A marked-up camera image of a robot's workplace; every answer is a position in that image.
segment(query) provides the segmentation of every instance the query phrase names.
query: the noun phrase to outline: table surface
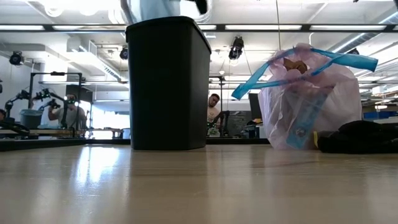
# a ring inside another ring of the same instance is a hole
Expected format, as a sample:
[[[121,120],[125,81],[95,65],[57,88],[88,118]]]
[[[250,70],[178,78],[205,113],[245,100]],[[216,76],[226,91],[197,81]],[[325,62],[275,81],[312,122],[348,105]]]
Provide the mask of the table surface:
[[[86,131],[112,131],[115,133],[122,132],[122,130],[120,129],[89,129],[79,132],[84,134]],[[17,134],[17,133],[8,129],[0,129],[0,134]],[[71,129],[31,129],[30,134],[72,134],[72,130]]]
[[[397,223],[398,154],[270,146],[2,152],[1,223]]]

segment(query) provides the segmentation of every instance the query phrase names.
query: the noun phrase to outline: monitor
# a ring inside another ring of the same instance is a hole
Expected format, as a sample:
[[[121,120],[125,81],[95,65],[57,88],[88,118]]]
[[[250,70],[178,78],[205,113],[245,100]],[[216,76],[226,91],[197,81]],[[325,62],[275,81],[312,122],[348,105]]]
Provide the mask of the monitor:
[[[252,119],[261,119],[261,110],[259,103],[259,95],[257,93],[249,93],[249,102]]]

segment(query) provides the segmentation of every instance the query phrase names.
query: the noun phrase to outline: ceiling camera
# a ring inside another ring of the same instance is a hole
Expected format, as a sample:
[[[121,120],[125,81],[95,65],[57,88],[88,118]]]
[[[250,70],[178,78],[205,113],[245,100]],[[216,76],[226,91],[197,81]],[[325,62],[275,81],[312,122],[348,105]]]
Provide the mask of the ceiling camera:
[[[242,37],[235,37],[232,43],[231,50],[229,51],[229,59],[237,60],[242,55],[242,49],[244,47],[244,42]]]
[[[120,58],[123,60],[127,60],[129,58],[129,51],[127,47],[123,47],[122,51],[120,52]]]
[[[12,53],[9,61],[11,65],[19,66],[25,63],[25,58],[22,56],[22,52],[15,51]]]
[[[347,52],[347,54],[359,54],[359,51],[356,50],[356,48],[354,48],[353,50],[350,50],[349,52]]]

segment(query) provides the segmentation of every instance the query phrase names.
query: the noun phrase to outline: garbage bag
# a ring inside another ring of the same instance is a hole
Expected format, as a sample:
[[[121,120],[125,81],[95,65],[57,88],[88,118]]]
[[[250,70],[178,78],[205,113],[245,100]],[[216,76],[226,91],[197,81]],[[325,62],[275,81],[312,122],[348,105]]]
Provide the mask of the garbage bag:
[[[315,147],[313,131],[336,131],[362,118],[359,84],[349,68],[374,71],[377,60],[336,54],[299,44],[281,51],[264,64],[233,97],[262,89],[259,103],[266,136],[276,149]],[[273,76],[256,83],[267,68]]]

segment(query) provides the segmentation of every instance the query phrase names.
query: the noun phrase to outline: man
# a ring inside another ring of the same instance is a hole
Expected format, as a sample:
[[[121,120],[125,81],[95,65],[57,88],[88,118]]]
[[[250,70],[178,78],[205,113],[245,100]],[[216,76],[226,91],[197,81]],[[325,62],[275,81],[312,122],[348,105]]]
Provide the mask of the man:
[[[210,96],[207,106],[207,121],[212,122],[214,118],[220,113],[220,111],[217,108],[215,108],[219,100],[220,96],[218,96],[216,93]]]
[[[4,119],[6,119],[6,111],[0,109],[0,121],[4,121]]]
[[[75,102],[77,101],[77,97],[73,94],[67,95],[68,109],[67,109],[67,116],[65,118],[65,122],[68,128],[76,127],[76,122],[79,122],[79,129],[86,128],[86,115],[83,109],[75,106]],[[61,124],[63,118],[63,108],[58,109],[57,111],[53,112],[54,108],[49,108],[49,120],[54,121],[58,120],[59,124]],[[79,110],[79,117],[76,118],[77,111]]]

